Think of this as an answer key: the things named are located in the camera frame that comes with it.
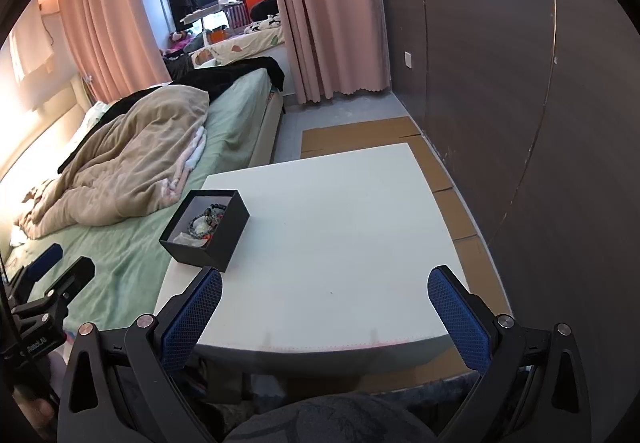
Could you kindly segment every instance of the black box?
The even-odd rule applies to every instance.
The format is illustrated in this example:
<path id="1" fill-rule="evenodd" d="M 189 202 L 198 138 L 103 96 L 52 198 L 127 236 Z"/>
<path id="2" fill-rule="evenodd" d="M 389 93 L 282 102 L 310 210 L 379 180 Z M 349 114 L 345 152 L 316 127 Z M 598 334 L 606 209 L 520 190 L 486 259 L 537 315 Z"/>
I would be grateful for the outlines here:
<path id="1" fill-rule="evenodd" d="M 206 245 L 198 248 L 171 242 L 180 232 L 187 232 L 193 217 L 213 203 L 226 204 L 226 211 Z M 192 190 L 162 232 L 160 244 L 179 263 L 211 266 L 224 272 L 248 220 L 249 212 L 237 190 Z"/>

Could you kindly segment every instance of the brown wall panel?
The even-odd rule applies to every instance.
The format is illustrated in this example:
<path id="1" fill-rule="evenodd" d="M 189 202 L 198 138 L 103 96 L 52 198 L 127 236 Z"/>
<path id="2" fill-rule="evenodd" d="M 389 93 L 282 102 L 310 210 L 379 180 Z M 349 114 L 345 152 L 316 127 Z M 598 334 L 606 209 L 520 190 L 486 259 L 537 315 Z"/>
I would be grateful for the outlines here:
<path id="1" fill-rule="evenodd" d="M 594 441 L 640 387 L 640 37 L 615 0 L 557 0 L 548 104 L 490 249 L 517 318 L 567 322 Z"/>
<path id="2" fill-rule="evenodd" d="M 384 0 L 391 63 L 391 86 L 418 126 L 426 111 L 427 39 L 424 0 Z M 412 55 L 412 69 L 404 64 Z"/>
<path id="3" fill-rule="evenodd" d="M 426 132 L 485 238 L 498 228 L 542 115 L 553 0 L 426 0 Z"/>

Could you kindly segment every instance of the white table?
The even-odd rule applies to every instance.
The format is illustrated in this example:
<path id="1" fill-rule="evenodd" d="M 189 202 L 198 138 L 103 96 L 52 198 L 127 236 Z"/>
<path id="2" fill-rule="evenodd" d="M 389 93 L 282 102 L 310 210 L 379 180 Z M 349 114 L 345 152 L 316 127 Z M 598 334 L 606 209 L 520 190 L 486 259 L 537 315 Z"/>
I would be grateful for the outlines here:
<path id="1" fill-rule="evenodd" d="M 245 372 L 360 376 L 426 363 L 451 345 L 427 295 L 446 264 L 466 285 L 406 143 L 226 172 L 251 214 L 198 350 Z M 171 261 L 156 304 L 198 268 Z"/>

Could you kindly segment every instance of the green bed sheet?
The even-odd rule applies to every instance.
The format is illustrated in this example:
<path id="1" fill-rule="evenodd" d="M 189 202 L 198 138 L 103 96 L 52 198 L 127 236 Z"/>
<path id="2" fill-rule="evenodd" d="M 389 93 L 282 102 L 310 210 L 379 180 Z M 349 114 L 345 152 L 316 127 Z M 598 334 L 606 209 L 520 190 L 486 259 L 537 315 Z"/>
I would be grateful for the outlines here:
<path id="1" fill-rule="evenodd" d="M 210 174 L 246 168 L 254 151 L 271 92 L 266 70 L 240 78 L 210 107 L 207 144 L 184 193 L 201 188 Z M 90 257 L 94 279 L 69 304 L 64 327 L 75 333 L 84 322 L 100 329 L 128 327 L 143 313 L 153 312 L 171 256 L 158 242 L 178 204 L 146 217 L 108 227 L 75 225 L 14 250 L 19 265 L 33 261 L 52 243 L 64 259 L 34 287 L 31 299 L 44 290 L 78 257 Z"/>

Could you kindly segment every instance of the gray floor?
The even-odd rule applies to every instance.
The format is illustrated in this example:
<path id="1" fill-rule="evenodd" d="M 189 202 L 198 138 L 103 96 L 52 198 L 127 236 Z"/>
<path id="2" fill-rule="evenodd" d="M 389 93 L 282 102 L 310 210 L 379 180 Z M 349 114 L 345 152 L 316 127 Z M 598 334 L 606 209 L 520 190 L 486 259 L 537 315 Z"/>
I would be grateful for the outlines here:
<path id="1" fill-rule="evenodd" d="M 300 159 L 302 132 L 310 128 L 344 125 L 358 121 L 407 116 L 392 92 L 362 92 L 354 96 L 335 96 L 321 103 L 286 107 L 276 139 L 274 163 Z"/>

